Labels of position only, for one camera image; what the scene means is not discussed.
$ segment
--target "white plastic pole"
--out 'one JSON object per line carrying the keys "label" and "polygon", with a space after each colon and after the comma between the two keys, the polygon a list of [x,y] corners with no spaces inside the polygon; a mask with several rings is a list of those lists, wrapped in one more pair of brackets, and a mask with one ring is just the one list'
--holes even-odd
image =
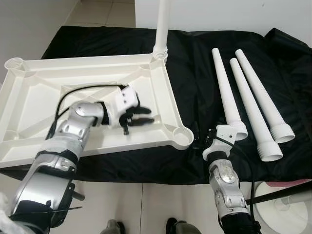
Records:
{"label": "white plastic pole", "polygon": [[301,192],[298,194],[290,195],[288,197],[284,197],[281,199],[282,203],[285,205],[293,204],[297,202],[303,202],[303,201],[311,201],[312,200],[312,190],[308,190],[305,192]]}
{"label": "white plastic pole", "polygon": [[168,56],[167,36],[168,36],[170,3],[171,0],[159,1],[156,41],[153,49],[153,57],[158,60],[166,59]]}
{"label": "white plastic pole", "polygon": [[268,162],[282,158],[283,153],[270,134],[237,59],[231,59],[230,64],[248,115],[249,122],[252,126],[255,139],[258,143],[257,149],[261,160]]}
{"label": "white plastic pole", "polygon": [[272,99],[262,85],[259,77],[250,65],[243,51],[236,50],[235,54],[244,73],[246,74],[246,78],[259,102],[264,116],[270,125],[271,134],[274,140],[277,143],[283,143],[294,139],[295,135],[292,128],[285,123],[283,117],[274,105]]}
{"label": "white plastic pole", "polygon": [[230,83],[226,75],[225,68],[218,48],[212,49],[212,54],[214,58],[214,66],[216,76],[218,78],[226,122],[227,124],[237,129],[237,135],[235,140],[243,140],[248,136],[247,129],[245,124],[240,119],[235,99],[233,97]]}

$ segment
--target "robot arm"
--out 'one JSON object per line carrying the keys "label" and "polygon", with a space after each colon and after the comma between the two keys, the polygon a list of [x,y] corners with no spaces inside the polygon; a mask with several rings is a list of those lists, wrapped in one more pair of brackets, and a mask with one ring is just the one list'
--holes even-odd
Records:
{"label": "robot arm", "polygon": [[[216,136],[234,144],[236,129],[229,125],[218,125]],[[257,234],[260,226],[254,221],[247,209],[245,198],[239,188],[239,179],[233,169],[230,144],[215,138],[203,152],[208,162],[209,183],[214,191],[215,205],[225,234]]]}
{"label": "robot arm", "polygon": [[151,123],[152,118],[132,119],[133,114],[149,114],[141,107],[135,91],[127,86],[110,103],[79,101],[69,108],[68,119],[53,137],[44,141],[21,182],[12,203],[11,220],[29,234],[47,234],[63,223],[71,204],[81,153],[90,128],[100,125],[128,126]]}

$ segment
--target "white floor tile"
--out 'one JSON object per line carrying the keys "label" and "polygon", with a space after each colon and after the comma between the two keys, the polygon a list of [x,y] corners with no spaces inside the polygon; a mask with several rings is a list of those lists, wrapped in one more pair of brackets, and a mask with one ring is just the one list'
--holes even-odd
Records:
{"label": "white floor tile", "polygon": [[113,3],[107,24],[120,27],[135,27],[135,5],[129,3]]}
{"label": "white floor tile", "polygon": [[65,222],[51,230],[51,234],[100,234],[109,219],[122,221],[127,234],[139,234],[142,184],[75,182],[75,191],[85,195],[84,201],[73,199]]}
{"label": "white floor tile", "polygon": [[9,204],[11,204],[19,185],[19,180],[0,174],[0,192],[6,195]]}
{"label": "white floor tile", "polygon": [[67,24],[72,22],[106,24],[111,6],[110,2],[78,2]]}
{"label": "white floor tile", "polygon": [[223,234],[210,185],[143,184],[141,233],[163,234],[170,217],[186,220],[203,234]]}

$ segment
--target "black wire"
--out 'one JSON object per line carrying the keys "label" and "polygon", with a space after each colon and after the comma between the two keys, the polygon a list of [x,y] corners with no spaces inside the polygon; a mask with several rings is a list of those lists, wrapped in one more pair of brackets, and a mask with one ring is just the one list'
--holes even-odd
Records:
{"label": "black wire", "polygon": [[18,215],[34,215],[34,214],[50,214],[50,213],[58,213],[58,212],[65,212],[65,211],[76,210],[76,209],[80,209],[80,208],[82,208],[82,206],[72,207],[72,208],[68,208],[68,209],[64,209],[64,210],[55,210],[55,211],[28,212],[28,213],[16,213],[16,214],[13,214],[13,215],[9,216],[9,218],[12,218],[12,217],[14,217],[14,216],[18,216]]}
{"label": "black wire", "polygon": [[234,144],[228,142],[227,140],[219,138],[217,136],[214,136],[214,138],[219,140],[219,141],[222,141],[222,142],[232,146],[234,149],[238,150],[240,153],[242,153],[242,155],[245,157],[245,159],[247,161],[247,164],[248,164],[248,166],[250,168],[250,172],[251,172],[251,175],[252,175],[252,188],[251,188],[251,192],[250,192],[250,215],[251,215],[252,220],[254,222],[255,221],[255,219],[254,219],[254,171],[253,171],[253,168],[251,166],[250,159],[244,153],[244,151],[242,151],[242,149],[240,147],[238,147],[237,145],[234,145]]}
{"label": "black wire", "polygon": [[[59,119],[63,114],[65,114],[68,110],[69,110],[69,107],[67,107],[62,113],[60,113],[60,115],[58,116],[58,119]],[[46,140],[52,137],[52,126],[53,126],[53,125],[51,125],[51,127],[50,127],[50,129],[49,129],[49,131],[48,131],[48,134],[47,134],[47,136],[46,136],[46,138],[45,138]]]}
{"label": "black wire", "polygon": [[56,127],[57,127],[57,122],[58,122],[58,119],[66,112],[68,111],[68,108],[66,108],[60,115],[59,115],[59,110],[60,110],[60,106],[62,104],[62,102],[64,101],[64,99],[71,93],[73,92],[77,92],[77,91],[80,91],[80,90],[83,90],[83,89],[90,89],[90,88],[100,88],[100,87],[119,87],[120,89],[123,89],[125,88],[126,86],[125,85],[122,85],[122,84],[97,84],[97,85],[90,85],[90,86],[83,86],[83,87],[79,87],[79,88],[76,88],[76,89],[73,89],[69,92],[67,92],[66,94],[64,94],[62,96],[62,98],[59,100],[58,102],[58,106],[57,106],[57,109],[55,111],[55,117],[54,117],[54,121],[49,129],[49,132],[46,136],[46,140],[47,139],[50,139],[51,137],[53,137],[54,133],[55,133],[55,130],[56,130]]}

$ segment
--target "black cloth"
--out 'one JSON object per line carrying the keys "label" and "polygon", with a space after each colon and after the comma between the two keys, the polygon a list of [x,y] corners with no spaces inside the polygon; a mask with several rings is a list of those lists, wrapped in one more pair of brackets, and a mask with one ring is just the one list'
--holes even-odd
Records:
{"label": "black cloth", "polygon": [[[42,59],[151,53],[156,31],[133,28],[60,28]],[[302,42],[273,29],[266,37],[252,32],[169,31],[167,71],[183,124],[203,143],[208,129],[225,124],[211,50],[218,47],[233,95],[249,136],[236,144],[252,161],[255,179],[291,181],[312,178],[312,57]],[[229,60],[242,49],[296,138],[280,144],[282,159],[262,162],[237,89]],[[240,152],[230,159],[242,181],[251,181]],[[29,166],[1,169],[23,178]],[[171,146],[83,157],[77,179],[163,184],[208,183],[202,149],[179,151]]]}

